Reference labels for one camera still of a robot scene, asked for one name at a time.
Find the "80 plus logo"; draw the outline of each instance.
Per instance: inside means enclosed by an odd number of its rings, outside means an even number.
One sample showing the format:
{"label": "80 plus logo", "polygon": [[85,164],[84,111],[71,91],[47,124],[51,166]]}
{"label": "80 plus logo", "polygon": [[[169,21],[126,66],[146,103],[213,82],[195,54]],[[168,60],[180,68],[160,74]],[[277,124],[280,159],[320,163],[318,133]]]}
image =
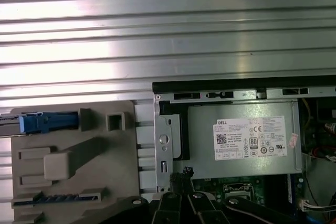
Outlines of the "80 plus logo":
{"label": "80 plus logo", "polygon": [[258,149],[258,138],[250,137],[250,149],[257,150]]}

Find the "screw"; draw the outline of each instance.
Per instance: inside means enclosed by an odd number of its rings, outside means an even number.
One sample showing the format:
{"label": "screw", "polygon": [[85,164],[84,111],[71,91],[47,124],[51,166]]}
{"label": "screw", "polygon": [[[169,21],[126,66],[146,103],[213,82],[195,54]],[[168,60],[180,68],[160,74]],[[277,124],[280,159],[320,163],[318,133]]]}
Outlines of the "screw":
{"label": "screw", "polygon": [[203,194],[200,194],[200,193],[195,193],[194,194],[194,198],[196,198],[196,199],[200,199],[202,197],[203,197]]}
{"label": "screw", "polygon": [[238,199],[229,199],[229,203],[232,204],[232,205],[236,205],[239,203],[239,200]]}
{"label": "screw", "polygon": [[134,200],[133,202],[132,202],[133,204],[135,204],[135,205],[140,205],[141,204],[141,200]]}
{"label": "screw", "polygon": [[161,135],[159,137],[159,142],[161,144],[167,144],[169,142],[169,137],[167,135]]}

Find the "barcode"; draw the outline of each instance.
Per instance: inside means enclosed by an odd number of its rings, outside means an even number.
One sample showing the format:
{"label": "barcode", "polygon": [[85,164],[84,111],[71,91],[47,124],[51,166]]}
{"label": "barcode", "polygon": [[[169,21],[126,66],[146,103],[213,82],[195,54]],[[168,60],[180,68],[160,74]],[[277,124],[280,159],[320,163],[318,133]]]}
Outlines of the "barcode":
{"label": "barcode", "polygon": [[226,134],[217,134],[217,144],[226,144]]}

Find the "silver metal panel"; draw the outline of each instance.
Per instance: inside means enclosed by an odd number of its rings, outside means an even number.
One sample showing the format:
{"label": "silver metal panel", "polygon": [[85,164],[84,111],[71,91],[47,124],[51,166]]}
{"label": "silver metal panel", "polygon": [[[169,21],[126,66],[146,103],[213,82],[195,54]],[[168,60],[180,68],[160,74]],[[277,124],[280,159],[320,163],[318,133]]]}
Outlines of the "silver metal panel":
{"label": "silver metal panel", "polygon": [[140,189],[156,188],[154,170],[146,170],[139,172],[139,176],[140,176]]}
{"label": "silver metal panel", "polygon": [[10,202],[0,203],[0,218],[1,222],[7,223],[14,220],[14,212]]}
{"label": "silver metal panel", "polygon": [[174,162],[177,169],[191,166],[194,178],[220,178],[270,174],[299,173],[302,170],[300,142],[295,149],[287,148],[286,157],[258,157],[216,161],[214,156],[213,125],[217,119],[285,117],[287,142],[292,133],[299,134],[297,102],[250,102],[230,105],[195,106],[188,111],[190,157],[189,161]]}
{"label": "silver metal panel", "polygon": [[138,144],[154,146],[154,126],[136,127]]}
{"label": "silver metal panel", "polygon": [[151,104],[152,81],[334,74],[335,19],[335,0],[1,0],[0,112]]}
{"label": "silver metal panel", "polygon": [[138,104],[135,106],[137,122],[153,121],[154,109],[153,104]]}

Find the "metal frame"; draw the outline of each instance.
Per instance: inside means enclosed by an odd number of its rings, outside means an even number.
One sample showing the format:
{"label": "metal frame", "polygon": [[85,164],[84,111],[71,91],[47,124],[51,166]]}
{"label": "metal frame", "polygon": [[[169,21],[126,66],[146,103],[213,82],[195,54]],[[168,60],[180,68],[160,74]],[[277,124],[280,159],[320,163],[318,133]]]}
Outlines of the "metal frame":
{"label": "metal frame", "polygon": [[[306,87],[293,87],[291,89],[302,89]],[[281,103],[293,101],[293,129],[299,134],[300,125],[299,125],[299,115],[295,113],[298,111],[298,103],[295,102],[300,98],[321,98],[321,97],[336,97],[335,87],[307,87],[308,94],[291,94],[284,95],[283,89],[281,88],[269,88],[265,90],[266,99],[259,99],[257,90],[210,90],[210,91],[195,91],[200,93],[199,99],[183,99],[175,100],[173,93],[161,93],[154,95],[154,130],[155,130],[155,164],[156,164],[156,184],[158,191],[168,191],[170,188],[169,179],[170,174],[174,171],[173,159],[176,156],[173,155],[173,146],[174,143],[179,144],[178,141],[174,141],[172,132],[178,131],[171,124],[169,125],[167,120],[171,118],[171,115],[160,115],[160,106],[159,102],[167,101],[171,104],[198,104],[202,103],[216,103],[216,102],[232,102],[233,104],[246,104],[246,103]],[[233,98],[208,98],[206,95],[210,92],[233,92]],[[160,136],[166,135],[170,139],[167,144],[162,144],[160,142]],[[166,161],[166,172],[161,170],[161,162]],[[295,164],[298,170],[302,169],[302,157],[301,157],[301,148],[295,148]]]}

